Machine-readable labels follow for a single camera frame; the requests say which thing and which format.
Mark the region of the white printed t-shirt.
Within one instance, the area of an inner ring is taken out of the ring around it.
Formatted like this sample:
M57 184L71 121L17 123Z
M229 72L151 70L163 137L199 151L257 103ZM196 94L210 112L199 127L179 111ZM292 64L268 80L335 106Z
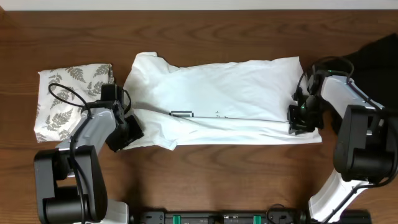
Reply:
M129 147L318 143L318 131L289 133L301 74L298 57L176 67L139 53L124 88L144 135Z

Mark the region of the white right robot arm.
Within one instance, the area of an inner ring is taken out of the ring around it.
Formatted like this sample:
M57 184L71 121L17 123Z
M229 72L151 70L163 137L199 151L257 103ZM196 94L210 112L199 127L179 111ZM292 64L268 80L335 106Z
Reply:
M334 169L322 188L308 201L296 223L354 223L358 216L347 206L367 189L397 177L397 113L368 97L346 72L305 72L287 111L294 136L323 128L323 105L330 105L341 125L333 153Z

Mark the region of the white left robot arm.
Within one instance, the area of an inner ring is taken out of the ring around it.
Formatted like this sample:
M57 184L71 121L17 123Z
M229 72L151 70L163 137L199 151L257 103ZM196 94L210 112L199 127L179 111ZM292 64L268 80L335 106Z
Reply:
M41 223L129 223L124 202L109 199L98 153L115 152L142 137L133 116L118 101L89 103L70 138L34 157Z

